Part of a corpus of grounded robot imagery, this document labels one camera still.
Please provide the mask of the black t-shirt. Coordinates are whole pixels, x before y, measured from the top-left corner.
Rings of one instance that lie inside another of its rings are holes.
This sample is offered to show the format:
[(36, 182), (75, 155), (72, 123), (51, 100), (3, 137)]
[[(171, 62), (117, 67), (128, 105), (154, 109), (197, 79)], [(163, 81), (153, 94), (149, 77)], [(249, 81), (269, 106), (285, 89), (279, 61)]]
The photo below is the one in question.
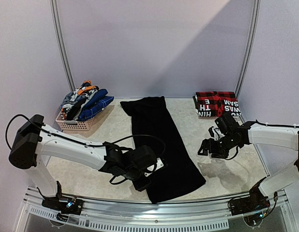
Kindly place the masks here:
[(147, 195), (152, 203), (184, 196), (205, 185), (206, 180), (189, 157), (164, 97), (121, 101), (120, 105), (131, 117), (135, 147), (149, 146), (164, 164), (149, 176)]

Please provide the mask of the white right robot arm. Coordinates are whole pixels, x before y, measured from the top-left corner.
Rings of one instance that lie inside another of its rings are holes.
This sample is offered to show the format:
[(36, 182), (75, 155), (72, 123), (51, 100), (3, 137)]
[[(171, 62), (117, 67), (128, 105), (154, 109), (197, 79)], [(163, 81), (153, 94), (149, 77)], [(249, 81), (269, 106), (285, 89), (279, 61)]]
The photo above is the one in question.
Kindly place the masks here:
[(202, 141), (198, 155), (228, 160), (230, 149), (259, 144), (285, 147), (298, 153), (295, 162), (256, 185), (256, 192), (245, 199), (248, 210), (256, 210), (263, 204), (263, 197), (268, 197), (299, 180), (299, 125), (275, 125), (257, 120), (246, 121), (240, 125), (231, 113), (217, 118), (215, 124), (209, 129), (211, 137)]

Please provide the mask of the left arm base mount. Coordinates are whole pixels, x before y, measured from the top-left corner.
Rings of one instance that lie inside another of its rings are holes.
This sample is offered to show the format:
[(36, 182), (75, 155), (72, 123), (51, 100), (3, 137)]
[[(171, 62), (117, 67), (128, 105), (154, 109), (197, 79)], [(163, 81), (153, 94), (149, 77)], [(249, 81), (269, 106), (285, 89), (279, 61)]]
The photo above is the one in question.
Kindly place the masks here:
[(42, 206), (62, 214), (81, 215), (84, 201), (77, 197), (44, 197)]

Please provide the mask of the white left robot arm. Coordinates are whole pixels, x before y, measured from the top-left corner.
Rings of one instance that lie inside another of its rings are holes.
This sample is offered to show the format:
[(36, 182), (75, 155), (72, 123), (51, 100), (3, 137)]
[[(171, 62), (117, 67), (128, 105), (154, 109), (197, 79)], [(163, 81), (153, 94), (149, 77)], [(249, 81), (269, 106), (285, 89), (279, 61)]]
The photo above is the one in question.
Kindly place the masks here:
[(9, 162), (24, 170), (36, 185), (40, 194), (57, 210), (66, 205), (61, 187), (43, 161), (42, 156), (57, 157), (83, 164), (99, 172), (112, 175), (110, 184), (133, 182), (137, 191), (150, 185), (149, 176), (164, 168), (159, 155), (148, 145), (137, 148), (119, 146), (114, 142), (92, 142), (60, 132), (44, 123), (42, 115), (28, 118), (23, 114), (13, 117), (25, 119), (12, 143), (5, 138), (10, 150)]

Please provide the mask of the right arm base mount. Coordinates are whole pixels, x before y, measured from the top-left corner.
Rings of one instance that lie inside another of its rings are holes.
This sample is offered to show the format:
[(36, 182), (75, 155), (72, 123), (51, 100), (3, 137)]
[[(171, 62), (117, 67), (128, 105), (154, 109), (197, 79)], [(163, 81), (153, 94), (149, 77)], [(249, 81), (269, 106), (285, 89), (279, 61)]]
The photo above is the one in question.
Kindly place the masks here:
[(275, 192), (273, 195), (273, 200), (275, 202), (273, 208), (270, 210), (270, 201), (268, 197), (263, 195), (253, 195), (245, 198), (234, 197), (227, 203), (227, 207), (229, 208), (231, 214), (239, 215), (246, 214), (253, 211), (262, 211), (262, 209), (266, 208), (265, 212), (261, 212), (260, 218), (264, 218), (269, 215), (273, 209), (276, 207), (276, 203), (278, 200), (278, 193)]

